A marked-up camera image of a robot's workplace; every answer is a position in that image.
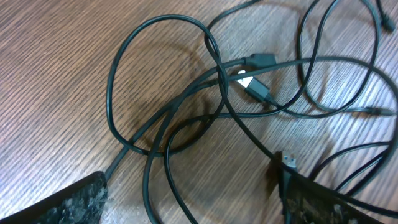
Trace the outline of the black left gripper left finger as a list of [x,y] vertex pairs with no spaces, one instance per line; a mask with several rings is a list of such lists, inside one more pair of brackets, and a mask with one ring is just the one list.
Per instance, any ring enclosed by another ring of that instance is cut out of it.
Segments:
[[101,220],[108,199],[104,172],[96,171],[53,195],[1,219],[1,223],[92,223]]

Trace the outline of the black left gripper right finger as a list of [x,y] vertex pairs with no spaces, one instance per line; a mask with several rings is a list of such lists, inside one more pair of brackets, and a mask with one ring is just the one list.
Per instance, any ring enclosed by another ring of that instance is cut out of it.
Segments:
[[322,189],[304,187],[283,169],[277,173],[284,223],[379,223]]

